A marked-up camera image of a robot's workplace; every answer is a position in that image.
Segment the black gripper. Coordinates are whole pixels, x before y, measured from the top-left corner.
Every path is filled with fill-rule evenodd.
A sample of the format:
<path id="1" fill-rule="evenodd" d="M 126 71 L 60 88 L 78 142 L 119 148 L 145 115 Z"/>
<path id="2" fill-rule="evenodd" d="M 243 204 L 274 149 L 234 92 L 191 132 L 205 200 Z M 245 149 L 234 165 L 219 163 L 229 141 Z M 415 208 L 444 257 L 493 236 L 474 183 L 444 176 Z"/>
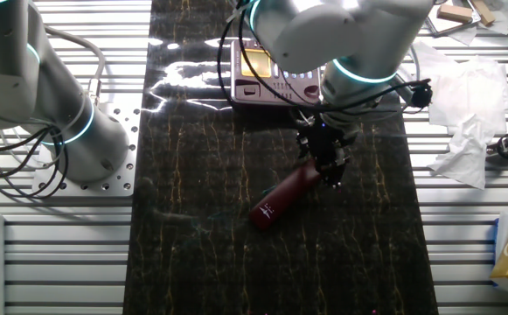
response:
<path id="1" fill-rule="evenodd" d="M 342 186 L 344 171 L 349 163 L 346 147 L 355 142 L 357 135 L 357 129 L 336 129 L 317 117 L 309 133 L 299 131 L 296 135 L 298 158 L 306 158 L 310 154 L 318 165 L 323 165 L 323 182 L 337 189 Z"/>

